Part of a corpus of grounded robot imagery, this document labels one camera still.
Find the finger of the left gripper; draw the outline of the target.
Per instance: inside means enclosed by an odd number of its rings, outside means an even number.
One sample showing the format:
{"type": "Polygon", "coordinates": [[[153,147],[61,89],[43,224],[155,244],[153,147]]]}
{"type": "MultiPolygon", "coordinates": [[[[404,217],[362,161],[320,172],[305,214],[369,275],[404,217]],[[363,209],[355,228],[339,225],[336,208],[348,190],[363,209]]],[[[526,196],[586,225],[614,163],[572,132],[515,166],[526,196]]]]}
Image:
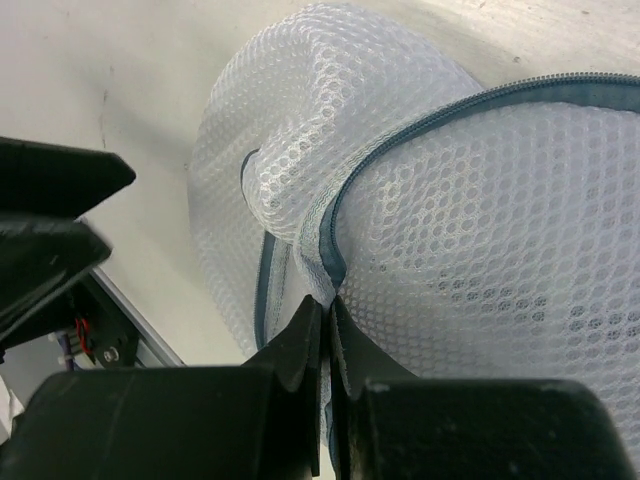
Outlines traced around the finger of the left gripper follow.
{"type": "Polygon", "coordinates": [[[1,218],[1,338],[6,340],[111,255],[79,220],[1,218]]]}
{"type": "Polygon", "coordinates": [[[134,182],[117,154],[1,139],[1,211],[75,219],[134,182]]]}

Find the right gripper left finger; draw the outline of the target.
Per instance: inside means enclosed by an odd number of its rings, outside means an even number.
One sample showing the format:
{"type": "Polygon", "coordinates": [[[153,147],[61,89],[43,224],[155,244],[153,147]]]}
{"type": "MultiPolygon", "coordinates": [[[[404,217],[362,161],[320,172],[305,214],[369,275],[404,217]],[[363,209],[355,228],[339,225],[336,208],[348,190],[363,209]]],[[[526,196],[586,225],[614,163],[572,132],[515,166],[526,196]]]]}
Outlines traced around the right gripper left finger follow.
{"type": "Polygon", "coordinates": [[[322,307],[239,366],[49,377],[1,450],[5,479],[309,479],[319,465],[322,307]]]}

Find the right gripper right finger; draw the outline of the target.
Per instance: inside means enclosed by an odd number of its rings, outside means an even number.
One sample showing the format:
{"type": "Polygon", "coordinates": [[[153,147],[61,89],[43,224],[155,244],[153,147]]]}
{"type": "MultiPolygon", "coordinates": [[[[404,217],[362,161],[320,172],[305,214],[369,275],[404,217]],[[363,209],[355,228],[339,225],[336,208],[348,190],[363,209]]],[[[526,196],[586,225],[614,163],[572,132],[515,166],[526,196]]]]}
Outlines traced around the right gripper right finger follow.
{"type": "Polygon", "coordinates": [[[336,299],[327,318],[340,479],[633,479],[603,404],[550,379],[422,379],[336,299]]]}

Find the white mesh laundry bag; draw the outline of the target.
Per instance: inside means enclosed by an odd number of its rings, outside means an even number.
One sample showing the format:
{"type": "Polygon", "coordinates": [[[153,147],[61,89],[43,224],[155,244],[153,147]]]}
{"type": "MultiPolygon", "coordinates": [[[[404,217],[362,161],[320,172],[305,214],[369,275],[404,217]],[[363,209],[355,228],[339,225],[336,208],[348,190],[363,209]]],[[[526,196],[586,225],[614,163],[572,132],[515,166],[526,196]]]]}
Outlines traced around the white mesh laundry bag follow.
{"type": "Polygon", "coordinates": [[[244,352],[341,298],[418,375],[583,382],[638,458],[636,77],[487,90],[395,21],[315,4],[221,72],[187,191],[244,352]]]}

